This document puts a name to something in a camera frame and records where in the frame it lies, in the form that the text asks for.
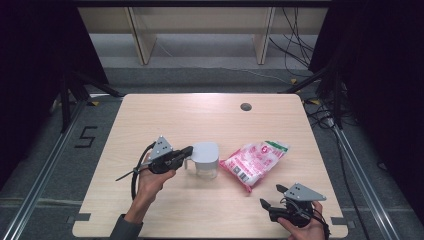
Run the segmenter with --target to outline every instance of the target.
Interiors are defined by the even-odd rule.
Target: person's right hand
[[[322,214],[322,205],[319,202],[314,201],[312,205],[314,205],[315,211]],[[284,218],[278,218],[278,223],[291,233],[288,240],[325,240],[324,228],[314,218],[311,218],[311,222],[303,228],[294,226],[289,220]]]

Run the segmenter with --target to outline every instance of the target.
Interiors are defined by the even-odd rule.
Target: light wood tabletop
[[[244,111],[241,104],[252,109]],[[195,166],[178,169],[157,195],[144,219],[141,237],[151,238],[286,238],[281,225],[271,222],[259,202],[273,206],[283,194],[276,184],[296,182],[327,197],[321,202],[331,237],[343,238],[345,225],[333,225],[331,217],[343,217],[300,98],[294,94],[129,94],[125,96],[100,157],[80,214],[77,237],[107,237],[120,214],[131,205],[131,171],[145,148],[163,135],[174,149],[212,141],[225,160],[248,143],[280,141],[290,149],[251,193],[222,168],[206,180],[196,176]]]

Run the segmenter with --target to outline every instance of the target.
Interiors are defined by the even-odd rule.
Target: table
[[[250,111],[241,109],[249,103]],[[129,94],[125,96],[80,209],[89,221],[76,221],[77,237],[106,237],[118,216],[131,205],[130,171],[144,149],[163,135],[174,149],[196,142],[216,142],[220,159],[247,143],[277,140],[290,150],[252,193],[230,173],[219,169],[210,181],[197,178],[194,163],[166,182],[145,219],[147,238],[282,238],[288,232],[269,220],[264,198],[277,206],[275,185],[299,182],[327,197],[322,202],[332,237],[347,235],[327,171],[301,101],[294,94]]]

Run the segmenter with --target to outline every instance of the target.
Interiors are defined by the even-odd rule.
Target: sleeve
[[[110,234],[111,240],[133,240],[137,239],[138,234],[143,227],[143,223],[140,225],[125,221],[125,214],[119,216],[116,225]]]

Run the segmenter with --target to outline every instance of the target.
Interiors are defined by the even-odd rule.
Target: plastic package
[[[252,192],[255,183],[271,170],[289,150],[289,146],[277,141],[246,144],[219,165],[236,176]]]

